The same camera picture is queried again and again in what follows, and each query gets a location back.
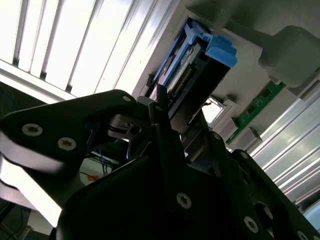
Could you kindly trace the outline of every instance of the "circuit board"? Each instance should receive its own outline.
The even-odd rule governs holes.
[[[276,85],[270,81],[266,87],[253,99],[246,109],[235,119],[238,129],[226,141],[231,144],[234,139],[249,125],[249,123],[280,93],[286,85],[281,82]]]

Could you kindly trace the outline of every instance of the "cable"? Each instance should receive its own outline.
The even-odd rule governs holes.
[[[9,97],[5,92],[0,91],[0,95],[5,96],[11,103],[12,107],[14,108],[15,111],[17,111],[17,106],[15,104],[15,102],[11,99],[11,97]]]
[[[105,174],[108,175],[108,164],[104,164],[104,171],[105,171]]]
[[[21,228],[23,227],[23,225],[24,225],[24,213],[23,213],[23,208],[22,207],[20,207],[20,212],[21,212],[21,224],[20,224],[20,227],[16,231],[14,231],[6,240],[9,240],[13,236],[15,236],[17,234],[17,232],[19,232],[21,230]]]
[[[106,176],[107,175],[107,172],[105,171],[106,162],[105,162],[103,155],[101,153],[101,148],[99,148],[99,153],[100,153],[100,161],[101,161],[101,165],[102,165],[103,176]]]
[[[3,227],[5,227],[6,229],[7,229],[7,231],[9,232],[9,233],[7,233],[6,231],[5,231],[5,233],[6,234],[12,234],[12,236],[16,239],[16,240],[18,240],[17,239],[17,236],[6,226],[6,225],[4,225],[3,223],[1,223],[1,225],[3,226]]]

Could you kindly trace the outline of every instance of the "blue cable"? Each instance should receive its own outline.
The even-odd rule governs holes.
[[[102,171],[103,171],[103,175],[107,175],[106,171],[105,171],[105,165],[106,165],[106,161],[104,160],[103,158],[103,155],[101,153],[101,148],[99,147],[99,153],[100,153],[100,162],[101,162],[101,165],[102,165]]]
[[[15,111],[18,110],[15,102],[11,99],[11,97],[9,97],[9,96],[8,96],[5,92],[3,92],[3,91],[0,91],[0,94],[1,94],[2,96],[5,96],[5,97],[10,101],[10,103],[11,103],[11,105],[12,105],[12,107],[14,108]]]

